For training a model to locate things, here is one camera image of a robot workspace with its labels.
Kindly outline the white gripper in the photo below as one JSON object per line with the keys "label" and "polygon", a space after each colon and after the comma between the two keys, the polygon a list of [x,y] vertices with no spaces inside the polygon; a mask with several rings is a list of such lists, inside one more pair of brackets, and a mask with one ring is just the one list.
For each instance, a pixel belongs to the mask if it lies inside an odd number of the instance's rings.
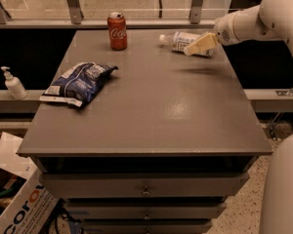
{"label": "white gripper", "polygon": [[240,42],[234,33],[233,23],[236,13],[227,14],[215,20],[215,33],[205,32],[184,48],[186,56],[215,49],[218,41],[224,46],[235,45]]}

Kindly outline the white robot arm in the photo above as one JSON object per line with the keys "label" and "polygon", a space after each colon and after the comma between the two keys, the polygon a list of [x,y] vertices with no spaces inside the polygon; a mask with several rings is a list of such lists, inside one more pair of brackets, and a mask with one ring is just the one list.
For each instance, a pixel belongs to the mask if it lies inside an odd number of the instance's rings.
{"label": "white robot arm", "polygon": [[[293,58],[293,0],[262,0],[258,6],[216,19],[184,49],[192,56],[247,40],[283,41]],[[293,234],[293,135],[274,151],[266,176],[259,234]]]}

